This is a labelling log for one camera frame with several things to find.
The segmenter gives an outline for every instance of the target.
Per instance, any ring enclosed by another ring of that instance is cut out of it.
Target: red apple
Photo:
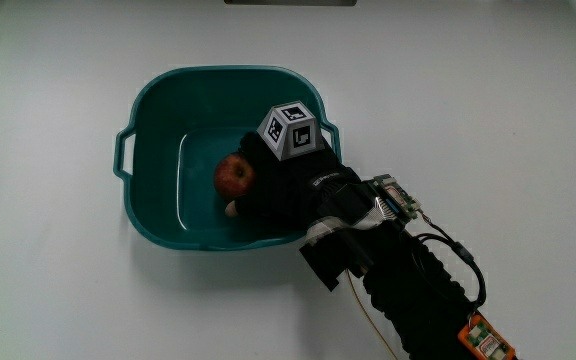
[[[215,190],[226,202],[248,193],[255,182],[255,170],[240,153],[232,153],[217,164],[213,175]]]

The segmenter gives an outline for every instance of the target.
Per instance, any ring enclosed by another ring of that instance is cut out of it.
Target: white cube
[[[279,161],[324,148],[317,118],[301,101],[274,106],[257,133]]]

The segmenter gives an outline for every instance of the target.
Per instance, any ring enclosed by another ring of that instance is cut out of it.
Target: white background
[[[569,6],[82,0],[0,3],[0,359],[388,358],[348,284],[329,293],[299,244],[176,252],[128,221],[116,133],[145,83],[207,64],[304,75],[345,163],[397,176],[476,255],[483,312],[520,357],[576,358]]]

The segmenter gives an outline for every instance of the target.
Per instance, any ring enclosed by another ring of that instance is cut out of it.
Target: teal plastic tub
[[[340,156],[337,128],[317,90],[302,76],[270,66],[182,68],[139,93],[128,126],[117,134],[114,173],[135,228],[157,245],[179,250],[243,250],[294,241],[303,233],[261,220],[228,218],[214,190],[215,166],[236,151],[272,106],[303,102]],[[132,174],[123,170],[125,140],[135,135]]]

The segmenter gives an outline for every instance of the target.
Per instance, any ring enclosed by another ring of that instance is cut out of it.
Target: black cable
[[[428,218],[425,214],[421,213],[421,215],[422,215],[424,221],[426,223],[428,223],[428,225],[430,225],[433,229],[437,230],[443,236],[439,236],[437,234],[423,233],[423,234],[419,234],[419,235],[412,237],[412,240],[419,241],[419,247],[416,250],[411,249],[412,260],[413,260],[413,263],[415,264],[415,267],[417,268],[417,270],[419,271],[421,276],[424,278],[424,280],[428,283],[428,285],[430,285],[430,287],[433,290],[435,290],[435,292],[437,292],[441,297],[443,297],[444,299],[446,299],[448,301],[457,301],[456,299],[451,299],[448,296],[446,296],[441,290],[439,290],[432,283],[432,281],[430,281],[428,279],[428,277],[426,276],[426,269],[424,268],[424,264],[421,261],[421,258],[419,257],[419,251],[420,251],[419,249],[421,249],[423,246],[423,243],[428,241],[428,240],[435,240],[435,241],[439,241],[443,244],[448,245],[450,247],[450,249],[464,263],[466,263],[466,265],[468,265],[472,269],[472,271],[475,273],[475,276],[477,277],[477,281],[479,283],[479,292],[477,294],[477,299],[475,301],[458,301],[458,302],[463,302],[464,304],[469,304],[470,306],[472,306],[472,313],[474,313],[480,306],[482,306],[484,304],[484,302],[486,302],[486,283],[484,281],[484,277],[481,273],[481,270],[479,269],[479,267],[475,263],[475,258],[472,256],[472,254],[470,254],[470,252],[461,243],[454,241],[439,226],[433,224],[432,221],[430,221],[430,218]]]

